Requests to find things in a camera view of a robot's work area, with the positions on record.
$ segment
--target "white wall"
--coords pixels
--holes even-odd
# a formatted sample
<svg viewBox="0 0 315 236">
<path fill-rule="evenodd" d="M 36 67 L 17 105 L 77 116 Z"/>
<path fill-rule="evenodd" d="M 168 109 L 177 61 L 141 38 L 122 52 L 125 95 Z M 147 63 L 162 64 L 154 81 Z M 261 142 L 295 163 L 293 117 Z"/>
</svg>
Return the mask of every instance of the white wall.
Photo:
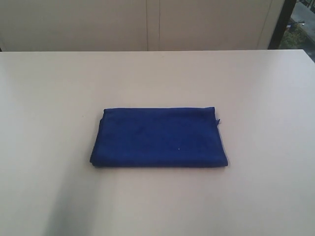
<svg viewBox="0 0 315 236">
<path fill-rule="evenodd" d="M 266 49 L 284 0 L 2 0 L 3 51 Z"/>
</svg>

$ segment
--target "white table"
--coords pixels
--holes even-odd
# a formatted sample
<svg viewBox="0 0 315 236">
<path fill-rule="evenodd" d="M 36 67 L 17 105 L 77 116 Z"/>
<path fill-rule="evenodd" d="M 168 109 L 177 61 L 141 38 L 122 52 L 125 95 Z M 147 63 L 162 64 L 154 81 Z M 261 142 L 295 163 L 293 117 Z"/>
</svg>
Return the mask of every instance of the white table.
<svg viewBox="0 0 315 236">
<path fill-rule="evenodd" d="M 314 236 L 303 51 L 0 53 L 0 235 Z M 215 106 L 222 169 L 95 169 L 104 108 Z"/>
</svg>

